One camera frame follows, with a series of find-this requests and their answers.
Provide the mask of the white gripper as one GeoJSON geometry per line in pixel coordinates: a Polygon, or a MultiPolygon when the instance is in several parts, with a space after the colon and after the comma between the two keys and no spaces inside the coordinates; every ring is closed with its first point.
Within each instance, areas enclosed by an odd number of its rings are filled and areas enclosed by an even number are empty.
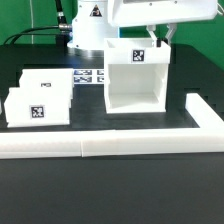
{"type": "Polygon", "coordinates": [[[107,19],[115,27],[148,25],[153,46],[160,47],[155,25],[168,24],[165,38],[171,44],[176,23],[212,20],[217,14],[218,0],[108,0],[107,19]]]}

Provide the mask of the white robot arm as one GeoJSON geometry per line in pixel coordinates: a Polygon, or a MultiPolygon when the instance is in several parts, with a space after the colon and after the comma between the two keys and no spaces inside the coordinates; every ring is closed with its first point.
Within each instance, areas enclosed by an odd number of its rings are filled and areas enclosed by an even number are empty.
{"type": "Polygon", "coordinates": [[[123,27],[145,26],[152,38],[158,25],[166,24],[171,41],[178,23],[212,20],[224,9],[219,0],[78,0],[72,20],[70,49],[102,52],[105,38],[117,38],[123,27]]]}

